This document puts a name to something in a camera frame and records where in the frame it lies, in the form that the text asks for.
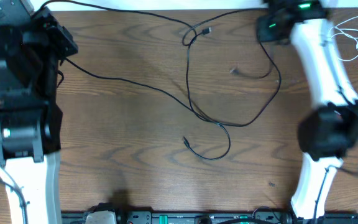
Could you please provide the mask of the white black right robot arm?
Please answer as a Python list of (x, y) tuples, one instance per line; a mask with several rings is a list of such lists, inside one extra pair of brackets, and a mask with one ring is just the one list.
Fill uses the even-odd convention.
[(320, 1), (269, 0), (268, 13), (257, 20), (257, 39), (288, 40), (302, 62), (312, 112), (299, 123), (303, 153), (300, 178), (281, 223), (341, 223), (325, 215), (325, 201), (347, 150), (358, 141), (358, 94), (340, 59), (329, 11)]

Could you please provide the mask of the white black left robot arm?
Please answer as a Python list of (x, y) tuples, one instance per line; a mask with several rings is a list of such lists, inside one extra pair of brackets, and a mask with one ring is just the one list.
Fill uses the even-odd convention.
[(78, 52), (47, 7), (0, 0), (0, 184), (13, 223), (61, 223), (59, 66)]

